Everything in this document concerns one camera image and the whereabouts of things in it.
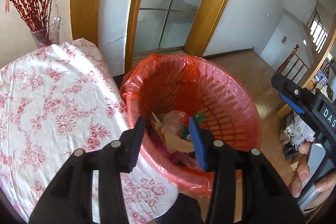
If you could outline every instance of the red tassel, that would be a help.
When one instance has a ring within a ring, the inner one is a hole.
[[[5,3],[5,12],[9,12],[9,0],[6,0]]]

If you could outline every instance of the glass vase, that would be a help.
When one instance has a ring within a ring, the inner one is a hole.
[[[49,27],[36,32],[31,32],[38,48],[47,47],[52,44],[59,44],[60,22],[60,17],[51,17],[49,19]]]

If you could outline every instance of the black pants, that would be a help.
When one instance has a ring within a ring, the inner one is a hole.
[[[204,224],[198,201],[179,193],[174,205],[155,219],[157,224]]]

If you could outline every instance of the red plastic bag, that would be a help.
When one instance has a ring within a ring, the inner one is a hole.
[[[139,115],[149,122],[151,113],[173,110],[195,115],[202,111],[202,128],[212,131],[232,147],[260,148],[261,129],[252,99],[228,72],[199,57],[150,55],[125,75],[120,92],[127,116],[134,126]],[[182,190],[211,195],[213,173],[174,165],[145,133],[141,153],[145,159]]]

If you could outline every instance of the door frame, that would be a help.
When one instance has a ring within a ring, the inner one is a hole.
[[[130,4],[125,48],[125,73],[132,69],[133,47],[140,2],[141,0],[131,0]],[[227,0],[201,1],[186,44],[184,45],[185,53],[194,56],[203,55],[212,34],[215,31],[226,3]]]

